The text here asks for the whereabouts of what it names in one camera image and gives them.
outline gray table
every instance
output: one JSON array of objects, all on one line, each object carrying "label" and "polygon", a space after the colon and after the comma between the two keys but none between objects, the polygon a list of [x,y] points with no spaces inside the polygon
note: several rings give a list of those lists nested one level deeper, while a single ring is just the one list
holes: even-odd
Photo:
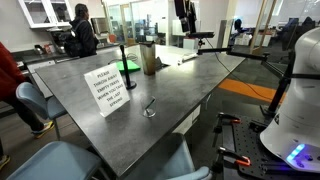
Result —
[{"label": "gray table", "polygon": [[[139,56],[138,46],[126,53]],[[129,91],[130,101],[106,118],[100,115],[85,73],[119,59],[120,51],[60,63],[37,70],[41,79],[66,108],[93,147],[117,177],[123,178],[159,141],[170,134],[212,90],[229,74],[213,54],[205,54],[180,66],[146,76],[131,74],[137,87]],[[232,71],[242,61],[220,54],[220,60]],[[157,114],[141,115],[141,96],[157,98]]]}]

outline tent card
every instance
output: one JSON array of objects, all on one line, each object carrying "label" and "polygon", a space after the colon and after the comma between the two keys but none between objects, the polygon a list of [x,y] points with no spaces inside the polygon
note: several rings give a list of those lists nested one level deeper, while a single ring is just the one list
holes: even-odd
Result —
[{"label": "tent card", "polygon": [[103,117],[130,100],[117,65],[111,64],[84,75]]}]

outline floor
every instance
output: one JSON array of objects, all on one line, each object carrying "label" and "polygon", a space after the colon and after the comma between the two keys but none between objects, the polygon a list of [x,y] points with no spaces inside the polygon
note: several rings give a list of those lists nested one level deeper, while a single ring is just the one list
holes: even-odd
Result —
[{"label": "floor", "polygon": [[[232,74],[246,83],[273,89],[277,88],[279,81],[276,76],[272,75],[257,61],[245,60]],[[233,75],[229,75],[228,78],[237,79]],[[223,101],[268,105],[266,101],[216,88],[208,102],[208,109],[206,110],[205,106],[202,106],[199,120],[186,134],[187,141],[191,145],[190,151],[196,168],[201,166],[210,167],[215,159],[215,149],[212,148],[212,130],[216,115],[222,110],[221,103]],[[72,123],[72,120],[68,115],[65,115],[58,122],[61,127]],[[74,143],[84,148],[89,146],[88,140],[81,134],[75,124],[63,128],[61,135],[63,141]],[[42,146],[56,140],[54,130],[43,138],[34,140],[28,126],[16,114],[0,119],[0,136],[5,153],[12,157],[11,162],[1,170],[0,179],[5,179]]]}]

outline red sleeve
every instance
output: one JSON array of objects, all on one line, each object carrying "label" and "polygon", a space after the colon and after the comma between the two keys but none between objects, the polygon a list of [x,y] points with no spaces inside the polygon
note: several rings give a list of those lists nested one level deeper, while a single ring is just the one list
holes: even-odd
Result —
[{"label": "red sleeve", "polygon": [[10,52],[0,42],[0,69],[6,72],[10,77],[15,79],[18,83],[24,82],[25,77],[17,67]]}]

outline chair backrest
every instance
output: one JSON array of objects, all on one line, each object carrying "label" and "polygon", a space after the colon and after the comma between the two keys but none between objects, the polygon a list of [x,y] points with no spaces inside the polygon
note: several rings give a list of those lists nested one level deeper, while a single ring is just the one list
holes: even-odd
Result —
[{"label": "chair backrest", "polygon": [[150,152],[125,178],[163,180],[194,172],[187,143],[181,134],[171,134]]},{"label": "chair backrest", "polygon": [[31,83],[21,83],[16,90],[16,96],[19,101],[41,118],[48,118],[47,101],[42,93]]}]

